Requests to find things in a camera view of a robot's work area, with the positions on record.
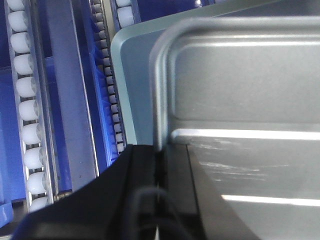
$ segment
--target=scratch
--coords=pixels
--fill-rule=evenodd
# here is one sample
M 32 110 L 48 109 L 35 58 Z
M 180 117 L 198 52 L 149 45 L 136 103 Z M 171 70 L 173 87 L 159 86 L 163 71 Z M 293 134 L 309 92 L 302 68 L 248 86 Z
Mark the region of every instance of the scratch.
M 254 173 L 241 173 L 241 172 L 225 172 L 225 171 L 210 171 L 213 174 L 228 174 L 228 175 L 240 175 L 240 176 L 257 176 L 265 177 L 266 174 L 254 174 Z

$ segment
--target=stainless steel tray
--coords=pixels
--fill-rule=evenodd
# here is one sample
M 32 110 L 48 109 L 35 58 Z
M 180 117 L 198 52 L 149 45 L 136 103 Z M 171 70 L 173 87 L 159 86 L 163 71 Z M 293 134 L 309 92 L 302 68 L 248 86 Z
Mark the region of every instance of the stainless steel tray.
M 191 145 L 262 239 L 320 236 L 320 17 L 194 18 L 150 55 L 154 145 Z

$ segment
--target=white roller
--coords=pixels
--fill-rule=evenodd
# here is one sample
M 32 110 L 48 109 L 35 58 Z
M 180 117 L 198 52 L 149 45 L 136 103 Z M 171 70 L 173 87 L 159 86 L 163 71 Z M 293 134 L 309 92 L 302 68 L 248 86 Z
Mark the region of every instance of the white roller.
M 108 44 L 107 44 L 107 40 L 106 39 L 102 39 L 100 40 L 100 45 L 101 45 L 101 48 L 107 48 L 108 47 Z
M 14 11 L 8 14 L 11 28 L 16 32 L 26 32 L 28 29 L 28 18 L 25 11 Z
M 100 39 L 106 39 L 107 38 L 107 35 L 106 35 L 106 31 L 105 30 L 102 30 L 98 33 L 99 35 L 99 38 Z
M 113 112 L 114 114 L 119 112 L 117 104 L 111 105 L 111 112 Z
M 123 143 L 118 143 L 116 145 L 117 149 L 118 149 L 118 152 L 123 152 L 125 150 L 125 145 Z
M 116 140 L 117 142 L 123 142 L 124 140 L 123 140 L 123 138 L 122 138 L 122 133 L 117 133 L 117 134 L 115 135 L 115 140 Z
M 118 113 L 117 114 L 113 114 L 112 115 L 112 120 L 113 120 L 114 123 L 120 122 L 119 114 Z
M 107 76 L 107 77 L 106 77 L 106 83 L 107 83 L 108 85 L 114 84 L 114 80 L 113 80 L 112 76 Z
M 36 198 L 31 203 L 30 212 L 35 212 L 37 210 L 43 209 L 47 205 L 48 205 L 48 197 L 47 196 Z
M 114 94 L 115 93 L 115 86 L 114 85 L 108 86 L 108 93 L 109 94 Z
M 92 6 L 92 9 L 96 12 L 96 13 L 101 13 L 102 12 L 102 8 L 101 8 L 101 4 L 95 4 Z
M 103 65 L 105 65 L 105 66 L 110 66 L 111 64 L 110 64 L 110 58 L 109 57 L 105 57 L 104 59 L 103 59 Z
M 15 71 L 20 75 L 33 73 L 34 64 L 30 54 L 15 56 L 13 59 Z
M 104 24 L 103 21 L 97 22 L 97 23 L 96 23 L 96 26 L 98 27 L 98 29 L 99 29 L 100 31 L 105 30 L 105 24 Z
M 104 68 L 104 73 L 105 75 L 112 75 L 112 72 L 111 72 L 111 67 L 107 66 Z
M 109 97 L 109 101 L 110 101 L 110 103 L 112 103 L 112 104 L 116 104 L 116 103 L 117 103 L 116 95 L 111 95 L 111 96 Z
M 23 0 L 6 0 L 12 11 L 21 11 L 25 9 Z
M 39 123 L 32 123 L 23 126 L 22 140 L 27 145 L 38 144 L 41 142 L 41 129 Z
M 135 24 L 131 6 L 118 8 L 118 18 L 121 28 Z
M 102 51 L 102 54 L 105 58 L 109 57 L 109 51 L 108 51 L 108 48 L 104 48 L 101 50 Z
M 116 0 L 116 4 L 119 8 L 123 8 L 131 5 L 131 0 Z
M 44 166 L 44 156 L 41 147 L 34 147 L 25 151 L 23 161 L 28 169 L 39 169 Z
M 18 54 L 25 54 L 30 52 L 30 38 L 27 32 L 18 32 L 11 35 L 11 46 Z
M 44 194 L 47 190 L 45 172 L 40 171 L 30 174 L 26 187 L 31 194 Z
M 121 132 L 120 123 L 117 123 L 117 124 L 114 125 L 114 130 L 115 130 L 116 132 Z
M 39 109 L 37 100 L 27 100 L 20 102 L 19 104 L 19 114 L 22 120 L 32 121 L 39 117 Z
M 95 14 L 95 19 L 97 22 L 102 22 L 104 20 L 104 15 L 102 14 L 102 12 L 98 12 Z
M 18 79 L 15 83 L 15 88 L 22 98 L 34 97 L 37 91 L 36 81 L 33 76 Z

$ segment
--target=metal surface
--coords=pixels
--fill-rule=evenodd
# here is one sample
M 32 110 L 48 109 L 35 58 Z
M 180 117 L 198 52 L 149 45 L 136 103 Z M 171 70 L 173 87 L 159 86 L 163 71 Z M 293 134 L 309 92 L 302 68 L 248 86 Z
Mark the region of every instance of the metal surface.
M 257 130 L 317 140 L 309 135 L 320 130 L 319 23 L 317 17 L 216 18 L 169 29 L 150 57 L 156 148 L 168 138 L 194 143 L 208 129 L 231 138 L 239 133 L 230 130 Z M 251 134 L 266 133 L 272 135 Z
M 128 144 L 153 144 L 153 117 L 149 55 L 161 33 L 187 18 L 215 17 L 265 6 L 277 0 L 233 0 L 189 10 L 120 30 L 111 44 L 111 56 Z
M 58 177 L 56 173 L 55 159 L 55 139 L 53 136 L 54 126 L 51 113 L 51 103 L 48 89 L 48 79 L 46 73 L 45 56 L 42 48 L 42 37 L 38 13 L 38 1 L 29 0 L 25 2 L 25 11 L 31 23 L 28 33 L 32 43 L 30 54 L 34 59 L 33 77 L 37 83 L 36 99 L 42 114 L 39 116 L 39 123 L 42 126 L 41 147 L 45 149 L 43 153 L 43 165 L 47 182 L 48 203 L 53 204 L 59 193 Z
M 72 190 L 76 191 L 98 173 L 84 73 L 71 1 L 46 3 Z
M 151 52 L 155 146 L 189 145 L 264 240 L 320 235 L 319 24 L 320 17 L 191 19 Z

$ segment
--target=blue bin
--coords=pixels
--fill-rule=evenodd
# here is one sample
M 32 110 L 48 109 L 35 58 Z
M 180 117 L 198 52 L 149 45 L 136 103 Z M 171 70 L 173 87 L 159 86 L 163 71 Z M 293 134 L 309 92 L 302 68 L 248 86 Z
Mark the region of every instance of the blue bin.
M 13 218 L 14 211 L 11 204 L 10 179 L 0 114 L 0 228 L 11 222 Z

